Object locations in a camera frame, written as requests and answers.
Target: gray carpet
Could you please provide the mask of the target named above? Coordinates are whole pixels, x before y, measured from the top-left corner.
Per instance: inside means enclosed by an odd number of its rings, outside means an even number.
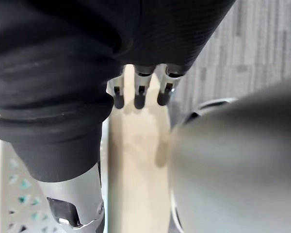
[[[178,86],[171,123],[203,101],[241,97],[289,77],[291,0],[236,0]]]

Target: black fingertip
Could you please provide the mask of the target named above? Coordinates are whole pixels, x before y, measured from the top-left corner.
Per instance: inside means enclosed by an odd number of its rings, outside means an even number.
[[[144,95],[135,95],[134,104],[136,109],[142,109],[145,106],[146,96]]]
[[[168,93],[159,92],[159,95],[157,96],[157,103],[160,106],[165,106],[166,104],[168,104],[169,100],[170,95]]]
[[[124,107],[124,96],[116,95],[113,96],[114,105],[117,109],[121,109]]]

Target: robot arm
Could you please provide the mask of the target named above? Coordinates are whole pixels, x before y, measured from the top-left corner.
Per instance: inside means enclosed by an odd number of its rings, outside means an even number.
[[[158,103],[234,0],[0,0],[0,139],[12,144],[68,232],[102,232],[101,124],[123,107],[122,67],[136,67],[142,108],[156,65]]]

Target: silver metal joint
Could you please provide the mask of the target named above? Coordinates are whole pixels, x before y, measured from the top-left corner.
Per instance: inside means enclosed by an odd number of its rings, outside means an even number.
[[[104,204],[98,164],[68,181],[39,185],[54,219],[67,233],[102,233]]]

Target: light wood surface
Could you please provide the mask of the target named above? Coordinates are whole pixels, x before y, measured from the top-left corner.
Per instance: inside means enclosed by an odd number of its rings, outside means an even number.
[[[134,69],[125,70],[125,107],[110,116],[109,233],[166,233],[169,120],[153,75],[145,108],[134,107]]]

